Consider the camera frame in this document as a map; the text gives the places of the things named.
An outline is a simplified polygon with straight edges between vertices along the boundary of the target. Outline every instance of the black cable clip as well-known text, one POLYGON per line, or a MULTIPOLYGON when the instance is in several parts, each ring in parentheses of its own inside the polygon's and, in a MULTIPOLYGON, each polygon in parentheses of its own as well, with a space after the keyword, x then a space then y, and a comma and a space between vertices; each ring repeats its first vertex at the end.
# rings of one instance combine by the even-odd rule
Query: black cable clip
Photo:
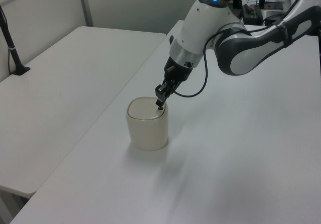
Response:
POLYGON ((293 39, 286 22, 281 21, 280 23, 276 24, 276 27, 281 32, 283 42, 284 42, 284 47, 288 47, 289 45, 291 45, 293 43, 293 39))

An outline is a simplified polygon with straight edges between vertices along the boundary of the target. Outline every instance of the white table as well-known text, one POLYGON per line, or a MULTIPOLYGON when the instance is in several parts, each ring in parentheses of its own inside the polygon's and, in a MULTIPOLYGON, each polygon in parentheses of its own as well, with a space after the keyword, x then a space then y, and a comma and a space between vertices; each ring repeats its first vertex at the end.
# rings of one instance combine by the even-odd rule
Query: white table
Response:
MULTIPOLYGON (((130 145, 125 111, 162 82, 168 39, 12 224, 319 223, 317 38, 303 37, 238 77, 222 73, 208 50, 204 92, 167 100, 168 146, 140 151, 130 145)), ((194 93, 203 79, 200 63, 179 92, 194 93)))
POLYGON ((80 27, 0 83, 0 189, 31 197, 165 37, 80 27))

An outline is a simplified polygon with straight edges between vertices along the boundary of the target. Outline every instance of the black stand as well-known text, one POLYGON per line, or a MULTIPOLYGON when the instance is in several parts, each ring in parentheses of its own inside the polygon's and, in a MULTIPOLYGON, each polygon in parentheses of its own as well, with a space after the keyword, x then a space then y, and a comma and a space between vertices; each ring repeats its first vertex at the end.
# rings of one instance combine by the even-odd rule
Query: black stand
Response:
POLYGON ((261 10, 282 10, 282 2, 265 2, 265 0, 260 0, 259 6, 261 10))
POLYGON ((6 19, 3 14, 1 6, 0 6, 0 13, 1 13, 0 14, 0 27, 1 27, 2 33, 4 34, 5 40, 7 42, 8 49, 11 52, 12 58, 13 58, 15 65, 16 65, 16 70, 12 74, 21 76, 25 72, 28 72, 30 70, 30 68, 22 65, 22 63, 20 61, 18 52, 17 52, 14 42, 11 38, 9 29, 8 29, 8 25, 7 25, 7 22, 6 22, 6 19))

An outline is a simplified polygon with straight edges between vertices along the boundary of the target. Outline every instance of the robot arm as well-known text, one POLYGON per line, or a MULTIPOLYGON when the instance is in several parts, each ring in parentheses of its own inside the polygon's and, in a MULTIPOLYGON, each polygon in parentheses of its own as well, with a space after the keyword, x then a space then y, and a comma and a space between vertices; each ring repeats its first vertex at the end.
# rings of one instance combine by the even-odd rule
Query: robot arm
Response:
POLYGON ((252 36, 230 12, 223 0, 196 0, 173 42, 165 65, 165 79, 155 89, 161 107, 181 82, 187 80, 203 57, 207 40, 218 34, 211 47, 220 69, 229 75, 243 75, 269 56, 289 46, 317 27, 321 21, 321 0, 299 0, 276 25, 252 36))

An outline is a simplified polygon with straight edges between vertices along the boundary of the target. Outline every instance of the white tabletop surface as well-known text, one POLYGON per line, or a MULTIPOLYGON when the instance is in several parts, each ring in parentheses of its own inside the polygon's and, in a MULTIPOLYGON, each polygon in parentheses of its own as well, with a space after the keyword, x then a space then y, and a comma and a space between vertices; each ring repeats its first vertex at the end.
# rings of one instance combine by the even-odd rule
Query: white tabletop surface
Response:
POLYGON ((80 27, 0 83, 0 189, 30 197, 165 37, 80 27))
MULTIPOLYGON (((182 27, 176 24, 173 33, 182 27)), ((163 80, 169 36, 13 220, 43 223, 319 223, 321 80, 305 36, 250 73, 171 96, 169 144, 130 144, 125 112, 163 80)), ((180 88, 203 83, 202 62, 180 88)))

